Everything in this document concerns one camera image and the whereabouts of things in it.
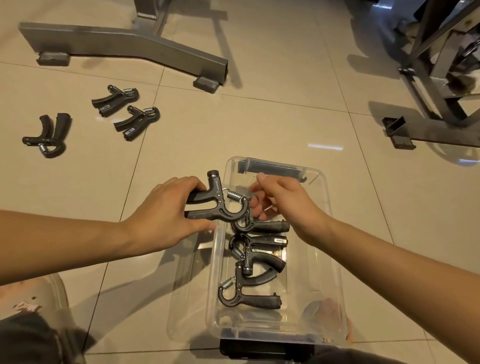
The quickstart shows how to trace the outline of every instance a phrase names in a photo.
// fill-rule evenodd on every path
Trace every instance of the transparent plastic box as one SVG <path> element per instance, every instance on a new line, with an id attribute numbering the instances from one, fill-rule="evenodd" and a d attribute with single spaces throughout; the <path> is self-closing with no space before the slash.
<path id="1" fill-rule="evenodd" d="M 298 179 L 316 205 L 331 215 L 325 176 L 313 168 L 233 157 L 227 163 L 222 185 L 250 197 L 248 187 L 259 172 Z M 228 203 L 228 209 L 238 210 L 238 203 Z M 245 294 L 258 295 L 275 292 L 281 297 L 281 308 L 224 306 L 217 297 L 217 290 L 235 271 L 237 260 L 228 251 L 232 235 L 230 224 L 220 222 L 212 245 L 206 308 L 206 324 L 212 335 L 221 339 L 345 345 L 348 330 L 340 265 L 304 243 L 292 228 L 283 234 L 288 238 L 288 246 L 275 252 L 286 261 L 284 270 L 264 285 L 242 290 Z M 255 264 L 254 275 L 265 269 Z M 234 286 L 225 290 L 225 297 L 233 297 L 234 291 Z"/>

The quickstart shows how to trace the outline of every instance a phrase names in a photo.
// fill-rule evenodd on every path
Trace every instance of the person's left hand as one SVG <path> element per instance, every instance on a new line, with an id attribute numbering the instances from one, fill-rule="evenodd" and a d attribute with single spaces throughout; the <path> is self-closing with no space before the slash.
<path id="1" fill-rule="evenodd" d="M 205 191 L 197 177 L 171 178 L 157 185 L 136 211 L 120 225 L 129 236 L 128 255 L 143 255 L 170 248 L 188 236 L 214 230 L 206 219 L 189 220 L 183 212 L 194 189 Z"/>

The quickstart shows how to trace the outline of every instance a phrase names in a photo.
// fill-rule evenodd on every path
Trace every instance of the tile floor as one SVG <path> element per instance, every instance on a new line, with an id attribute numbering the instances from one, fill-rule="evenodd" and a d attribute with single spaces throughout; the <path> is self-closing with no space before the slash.
<path id="1" fill-rule="evenodd" d="M 192 76 L 141 60 L 73 58 L 68 68 L 41 68 L 16 30 L 19 21 L 126 28 L 132 0 L 4 0 L 0 106 L 10 157 L 0 160 L 0 208 L 119 221 L 159 182 L 223 174 L 231 156 L 250 156 L 320 169 L 336 218 L 480 273 L 477 150 L 420 142 L 395 150 L 379 126 L 382 116 L 417 113 L 372 21 L 386 11 L 361 0 L 174 0 L 163 35 L 229 59 L 227 84 L 210 95 L 192 88 Z M 139 106 L 157 106 L 161 120 L 126 143 L 110 124 L 127 111 L 104 120 L 89 106 L 108 84 L 138 88 Z M 68 150 L 47 160 L 20 140 L 38 133 L 39 115 L 57 112 L 74 118 Z M 88 363 L 227 362 L 203 305 L 185 327 L 171 319 L 171 272 L 183 253 L 61 273 L 75 321 L 93 339 Z M 342 276 L 356 348 L 412 364 L 462 362 Z M 208 266 L 190 284 L 207 279 Z"/>

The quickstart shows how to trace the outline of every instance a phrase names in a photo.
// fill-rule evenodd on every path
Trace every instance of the fingernail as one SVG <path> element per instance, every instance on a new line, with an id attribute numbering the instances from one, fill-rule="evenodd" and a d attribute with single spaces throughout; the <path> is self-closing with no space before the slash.
<path id="1" fill-rule="evenodd" d="M 265 178 L 267 178 L 267 175 L 265 173 L 260 172 L 259 174 L 257 174 L 257 181 L 258 182 L 263 182 L 265 180 Z"/>

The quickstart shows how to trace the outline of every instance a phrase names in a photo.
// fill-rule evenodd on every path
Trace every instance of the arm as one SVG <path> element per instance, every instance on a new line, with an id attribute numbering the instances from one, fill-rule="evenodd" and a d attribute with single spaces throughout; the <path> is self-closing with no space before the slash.
<path id="1" fill-rule="evenodd" d="M 470 363 L 480 363 L 480 276 L 399 248 L 326 215 L 292 178 L 259 174 L 252 214 L 281 213 L 297 235 Z M 270 205 L 275 207 L 264 211 Z"/>
<path id="2" fill-rule="evenodd" d="M 0 286 L 170 248 L 195 232 L 215 229 L 188 220 L 188 194 L 206 187 L 196 177 L 159 184 L 123 222 L 54 218 L 0 210 Z"/>

